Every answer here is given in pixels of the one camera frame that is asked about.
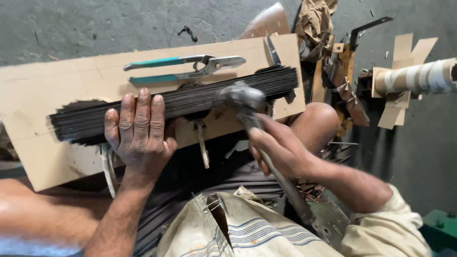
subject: dark shorts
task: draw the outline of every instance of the dark shorts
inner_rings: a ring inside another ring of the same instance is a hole
[[[210,168],[203,166],[200,148],[192,145],[178,150],[160,175],[138,225],[134,256],[141,256],[157,246],[162,234],[192,194],[208,196],[215,192],[233,193],[240,186],[262,200],[278,201],[283,191],[273,176],[266,177],[249,151],[235,151],[226,159],[244,132],[206,141]]]

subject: hammer head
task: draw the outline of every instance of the hammer head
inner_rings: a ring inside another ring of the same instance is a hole
[[[262,91],[247,86],[244,81],[237,81],[219,92],[218,101],[219,104],[235,109],[256,110],[265,102],[265,95]]]

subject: black metal wire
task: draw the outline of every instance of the black metal wire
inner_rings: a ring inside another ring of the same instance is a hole
[[[277,67],[254,75],[225,80],[208,85],[183,88],[161,93],[165,101],[165,118],[209,110],[218,105],[217,92],[236,81],[262,90],[267,98],[284,96],[298,86],[297,71],[292,67]],[[114,108],[120,111],[121,101],[74,109],[62,108],[49,116],[54,132],[60,141],[93,145],[103,139],[105,112]]]

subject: concrete floor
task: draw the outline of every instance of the concrete floor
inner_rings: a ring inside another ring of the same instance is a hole
[[[237,37],[262,9],[276,0],[44,0],[24,4],[0,1],[0,65],[114,54],[135,49],[193,45],[190,36],[177,36],[184,25],[199,36],[199,44]],[[299,0],[281,1],[292,27]],[[457,56],[455,0],[345,0],[332,20],[339,40],[351,29],[390,16],[388,24],[367,30],[359,40],[354,76],[363,68],[389,67],[394,37],[414,33],[439,37],[427,62]],[[390,52],[384,59],[386,51]],[[432,209],[457,212],[457,95],[428,95],[413,101],[405,125],[393,132],[373,126],[353,139],[354,166],[392,180],[412,209],[422,215]]]

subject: teal handle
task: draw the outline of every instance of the teal handle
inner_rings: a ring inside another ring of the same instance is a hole
[[[179,57],[170,57],[170,58],[131,63],[131,65],[141,66],[142,68],[153,68],[153,67],[176,65],[176,64],[183,64],[182,60],[179,59]]]
[[[131,83],[154,83],[154,82],[164,82],[164,81],[171,81],[171,80],[178,80],[178,78],[173,74],[167,75],[159,75],[159,76],[150,76],[150,77],[130,77],[128,81]]]

